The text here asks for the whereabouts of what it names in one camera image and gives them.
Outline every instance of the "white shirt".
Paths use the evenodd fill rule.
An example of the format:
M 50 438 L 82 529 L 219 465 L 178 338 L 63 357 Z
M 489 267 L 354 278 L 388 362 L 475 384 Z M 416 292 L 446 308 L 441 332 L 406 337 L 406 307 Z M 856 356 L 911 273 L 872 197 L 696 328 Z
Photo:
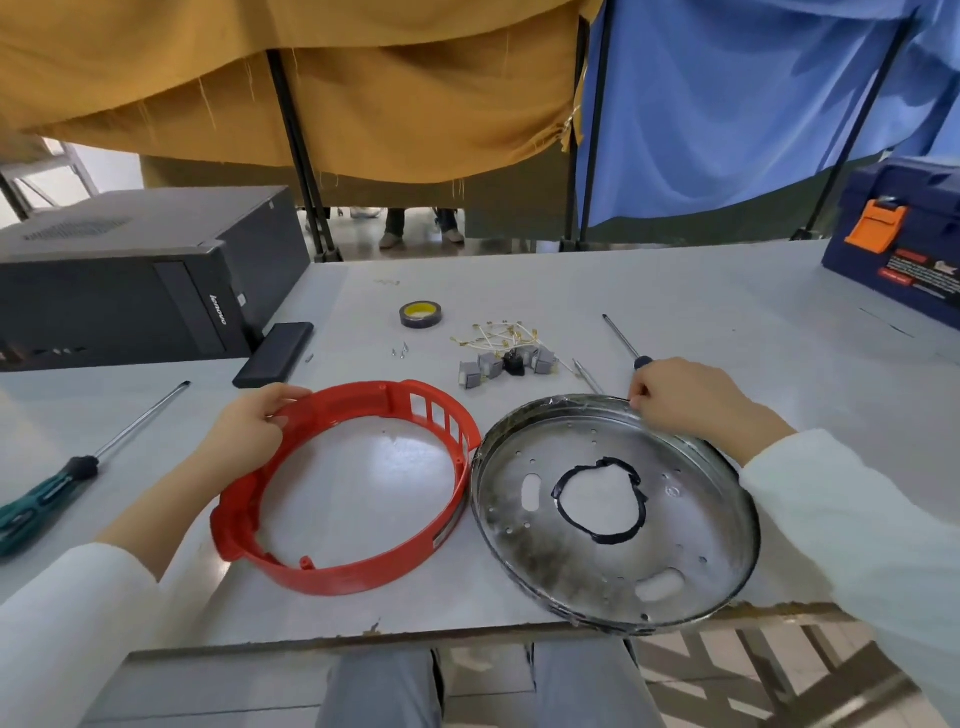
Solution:
M 960 528 L 913 505 L 827 432 L 789 437 L 741 475 L 786 537 L 833 585 L 846 612 L 960 728 Z M 67 551 L 0 606 L 4 728 L 77 725 L 161 609 L 129 553 Z

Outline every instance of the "round metal plate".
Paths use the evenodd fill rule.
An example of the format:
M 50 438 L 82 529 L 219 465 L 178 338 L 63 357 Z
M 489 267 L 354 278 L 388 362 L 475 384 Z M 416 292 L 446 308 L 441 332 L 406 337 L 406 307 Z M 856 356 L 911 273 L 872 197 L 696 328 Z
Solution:
M 603 457 L 633 466 L 649 498 L 646 523 L 613 546 L 565 521 L 551 495 L 565 473 Z M 535 478 L 523 488 L 530 474 L 536 491 Z M 613 397 L 520 407 L 477 449 L 470 488 L 484 539 L 514 580 L 554 613 L 611 633 L 708 617 L 736 596 L 759 556 L 756 509 L 730 464 L 705 442 L 648 430 Z M 645 585 L 671 569 L 683 587 L 654 599 Z

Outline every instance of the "black metal pole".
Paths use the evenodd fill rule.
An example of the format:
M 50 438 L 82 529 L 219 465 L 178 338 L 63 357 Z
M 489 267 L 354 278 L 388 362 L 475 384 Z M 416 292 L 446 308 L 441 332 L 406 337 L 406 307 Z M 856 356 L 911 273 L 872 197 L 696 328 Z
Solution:
M 587 60 L 587 44 L 590 37 L 590 24 L 584 18 L 580 18 L 580 24 L 577 28 L 577 61 L 573 72 L 573 97 L 577 97 L 577 86 L 580 84 L 580 77 L 584 73 L 584 63 Z M 564 212 L 564 237 L 560 241 L 560 250 L 564 251 L 566 246 L 573 242 L 573 224 L 577 213 L 577 128 L 573 122 L 573 116 L 570 117 L 570 143 L 567 152 L 570 159 L 567 161 L 566 169 L 566 210 Z
M 320 196 L 320 186 L 317 185 L 317 176 L 313 171 L 310 153 L 303 138 L 303 129 L 297 115 L 297 106 L 294 104 L 293 94 L 290 92 L 290 82 L 283 66 L 283 57 L 277 49 L 267 51 L 267 63 L 270 65 L 270 74 L 274 79 L 276 100 L 280 106 L 280 115 L 283 117 L 283 127 L 287 132 L 287 142 L 290 144 L 290 155 L 297 170 L 297 179 L 300 183 L 300 194 L 303 196 L 303 205 L 306 208 L 307 225 L 317 246 L 318 262 L 328 260 L 343 260 L 340 251 L 333 243 L 330 235 L 330 226 L 324 214 L 324 202 Z
M 2 174 L 0 174 L 0 192 L 3 192 L 3 196 L 7 199 L 17 220 L 22 223 L 30 219 L 30 205 L 27 203 L 26 197 L 16 188 L 14 182 L 11 182 Z
M 587 156 L 587 183 L 584 190 L 584 208 L 580 213 L 580 236 L 577 249 L 587 242 L 590 225 L 590 203 L 593 200 L 593 178 L 596 175 L 597 149 L 600 145 L 600 122 L 603 118 L 603 97 L 607 90 L 607 62 L 610 58 L 610 33 L 613 27 L 613 9 L 616 0 L 607 0 L 604 11 L 603 31 L 600 34 L 600 53 L 597 62 L 597 88 L 593 95 L 593 122 L 590 125 L 590 150 Z
M 860 113 L 857 114 L 856 120 L 853 122 L 853 126 L 850 129 L 850 134 L 847 136 L 847 141 L 844 142 L 843 149 L 840 150 L 840 157 L 837 158 L 836 164 L 834 164 L 833 168 L 830 169 L 830 174 L 827 177 L 827 183 L 824 185 L 824 189 L 820 193 L 820 198 L 817 200 L 817 204 L 813 206 L 813 212 L 810 214 L 810 219 L 806 221 L 805 226 L 793 233 L 793 236 L 790 238 L 791 240 L 810 240 L 815 234 L 817 221 L 820 219 L 820 215 L 824 211 L 824 207 L 827 206 L 827 199 L 830 196 L 830 192 L 833 191 L 833 187 L 836 185 L 837 179 L 840 177 L 840 173 L 843 171 L 844 165 L 850 159 L 850 155 L 853 152 L 853 145 L 856 144 L 856 140 L 860 136 L 860 132 L 863 130 L 863 125 L 867 122 L 867 117 L 870 116 L 870 111 L 874 107 L 876 97 L 880 95 L 880 89 L 883 87 L 883 82 L 886 81 L 886 78 L 890 73 L 890 69 L 893 67 L 894 61 L 897 59 L 897 54 L 900 52 L 900 48 L 903 47 L 904 42 L 910 35 L 910 31 L 913 28 L 916 16 L 917 11 L 914 10 L 912 13 L 910 13 L 909 17 L 905 17 L 900 21 L 900 25 L 897 26 L 897 31 L 894 33 L 893 40 L 890 41 L 890 47 L 887 49 L 887 54 L 883 57 L 883 61 L 880 63 L 880 68 L 876 71 L 874 82 L 870 86 L 870 90 L 867 91 L 867 97 L 863 100 L 863 106 L 860 108 Z

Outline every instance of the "red ring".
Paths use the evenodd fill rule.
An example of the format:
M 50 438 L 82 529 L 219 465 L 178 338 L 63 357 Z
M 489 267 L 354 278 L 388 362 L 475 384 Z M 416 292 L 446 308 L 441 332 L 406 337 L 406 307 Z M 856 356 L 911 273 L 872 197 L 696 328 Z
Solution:
M 415 414 L 412 397 L 421 397 L 425 416 Z M 434 404 L 444 411 L 435 422 Z M 469 453 L 480 445 L 480 430 L 462 404 L 428 384 L 406 381 L 361 381 L 342 384 L 284 407 L 277 415 L 289 419 L 283 443 L 263 468 L 236 480 L 220 496 L 210 514 L 213 543 L 225 561 L 247 559 L 277 584 L 309 595 L 348 595 L 376 589 L 409 573 L 436 551 L 460 519 L 467 504 Z M 256 542 L 260 500 L 276 470 L 303 443 L 331 427 L 357 417 L 392 417 L 426 427 L 440 438 L 453 460 L 453 497 L 443 512 L 409 541 L 364 561 L 316 569 L 309 556 L 300 567 L 281 564 Z M 456 435 L 451 428 L 456 425 Z

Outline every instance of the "black power bank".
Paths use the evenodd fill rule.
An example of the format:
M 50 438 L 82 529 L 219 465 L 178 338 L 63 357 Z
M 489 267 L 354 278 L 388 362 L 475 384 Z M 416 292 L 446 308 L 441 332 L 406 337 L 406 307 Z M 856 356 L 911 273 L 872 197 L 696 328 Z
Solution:
M 233 386 L 237 389 L 254 389 L 275 381 L 286 381 L 312 333 L 313 324 L 305 321 L 274 324 L 259 349 L 233 378 Z

